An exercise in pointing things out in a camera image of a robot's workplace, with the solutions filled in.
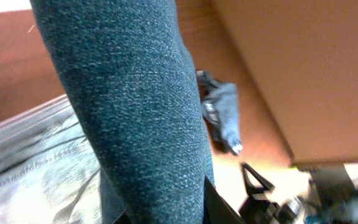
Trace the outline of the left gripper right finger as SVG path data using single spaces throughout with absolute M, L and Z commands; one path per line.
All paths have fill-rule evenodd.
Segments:
M 204 223 L 244 224 L 244 220 L 218 194 L 207 177 L 204 179 Z

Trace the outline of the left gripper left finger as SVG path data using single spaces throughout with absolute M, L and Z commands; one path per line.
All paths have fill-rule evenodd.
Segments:
M 120 213 L 112 224 L 129 224 L 129 217 L 127 216 L 127 213 Z

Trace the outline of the light grey-blue jeans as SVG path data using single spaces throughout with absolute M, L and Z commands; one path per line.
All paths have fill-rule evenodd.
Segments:
M 0 223 L 100 223 L 99 163 L 75 113 L 0 147 Z

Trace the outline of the dark blue jeans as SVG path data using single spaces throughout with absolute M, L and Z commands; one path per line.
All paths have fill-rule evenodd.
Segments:
M 174 1 L 36 0 L 37 27 L 101 166 L 104 223 L 208 223 L 213 163 Z

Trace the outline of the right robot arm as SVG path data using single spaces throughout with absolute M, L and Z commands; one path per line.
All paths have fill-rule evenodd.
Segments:
M 312 170 L 308 195 L 282 203 L 267 198 L 275 186 L 250 165 L 242 163 L 241 171 L 248 198 L 239 215 L 246 223 L 358 223 L 358 185 L 344 166 Z

